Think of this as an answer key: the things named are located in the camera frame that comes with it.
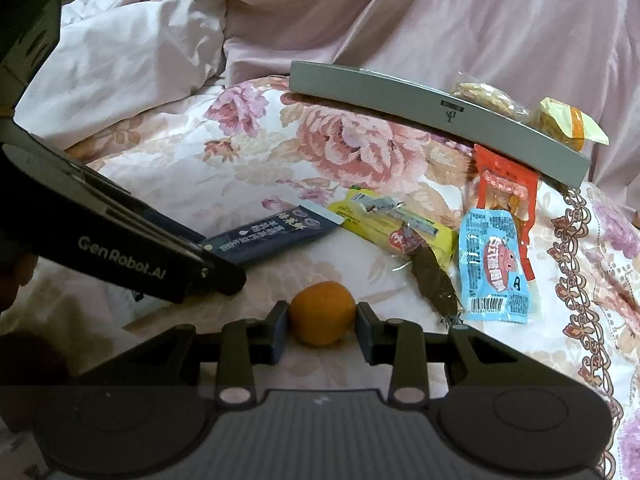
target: small round orange object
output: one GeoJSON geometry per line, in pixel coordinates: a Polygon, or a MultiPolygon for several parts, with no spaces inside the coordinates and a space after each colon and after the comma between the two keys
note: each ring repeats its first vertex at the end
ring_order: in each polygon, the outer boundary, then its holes
{"type": "Polygon", "coordinates": [[[338,341],[355,319],[355,301],[336,282],[308,286],[289,305],[291,331],[309,345],[325,346],[338,341]]]}

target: red snack package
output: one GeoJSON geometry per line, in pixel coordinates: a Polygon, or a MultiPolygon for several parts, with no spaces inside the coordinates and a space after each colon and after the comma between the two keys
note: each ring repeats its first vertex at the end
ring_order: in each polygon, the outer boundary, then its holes
{"type": "Polygon", "coordinates": [[[502,209],[511,213],[518,232],[518,250],[522,271],[527,278],[532,301],[532,314],[540,314],[540,300],[535,275],[527,258],[529,231],[536,222],[538,174],[524,166],[497,155],[479,144],[474,146],[474,158],[480,184],[479,209],[502,209]]]}

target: yellow snack package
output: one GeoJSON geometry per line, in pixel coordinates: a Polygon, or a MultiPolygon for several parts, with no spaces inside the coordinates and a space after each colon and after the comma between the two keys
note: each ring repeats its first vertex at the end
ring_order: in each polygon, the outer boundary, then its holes
{"type": "Polygon", "coordinates": [[[608,144],[609,137],[598,126],[598,123],[587,114],[551,97],[545,97],[540,103],[538,129],[572,150],[579,152],[584,139],[608,144]]]}
{"type": "Polygon", "coordinates": [[[329,204],[328,209],[344,218],[342,227],[345,229],[397,254],[408,254],[422,240],[426,241],[443,269],[447,268],[458,244],[455,231],[370,189],[353,187],[344,200],[329,204]],[[420,239],[415,240],[411,233],[416,233],[420,239]]]}

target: plastic wrapper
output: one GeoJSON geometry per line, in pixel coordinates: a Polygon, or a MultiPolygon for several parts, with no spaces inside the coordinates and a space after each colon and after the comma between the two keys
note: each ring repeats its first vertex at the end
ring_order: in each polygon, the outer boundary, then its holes
{"type": "Polygon", "coordinates": [[[329,204],[328,209],[344,218],[345,229],[395,254],[409,255],[425,241],[446,269],[456,249],[456,232],[369,189],[352,188],[344,200],[329,204]]]}
{"type": "Polygon", "coordinates": [[[540,107],[530,117],[529,126],[576,152],[582,149],[585,139],[601,144],[609,143],[607,134],[591,117],[578,108],[551,97],[542,99],[540,107]]]}
{"type": "Polygon", "coordinates": [[[526,323],[530,295],[513,217],[502,210],[469,211],[459,254],[465,320],[526,323]]]}
{"type": "Polygon", "coordinates": [[[458,73],[451,95],[519,123],[526,123],[530,120],[529,110],[512,99],[506,92],[462,73],[458,73]]]}
{"type": "Polygon", "coordinates": [[[514,222],[517,248],[531,298],[530,317],[542,316],[536,277],[527,256],[529,231],[536,222],[538,174],[476,144],[474,158],[480,182],[478,208],[507,211],[514,222]]]}

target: black device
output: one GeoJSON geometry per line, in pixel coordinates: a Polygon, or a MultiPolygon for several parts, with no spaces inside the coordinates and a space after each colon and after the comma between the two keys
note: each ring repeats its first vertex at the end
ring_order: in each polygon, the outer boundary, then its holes
{"type": "Polygon", "coordinates": [[[9,113],[60,35],[61,0],[0,0],[0,270],[27,251],[163,300],[235,294],[245,273],[9,113]],[[42,219],[46,218],[46,231],[42,219]]]}
{"type": "Polygon", "coordinates": [[[179,325],[54,386],[34,425],[50,480],[596,480],[612,421],[591,389],[477,330],[448,334],[379,320],[357,305],[365,361],[393,365],[377,390],[267,391],[252,365],[274,365],[287,308],[220,333],[179,325]],[[217,362],[210,395],[201,362],[217,362]],[[430,399],[427,362],[449,392],[430,399]]]}

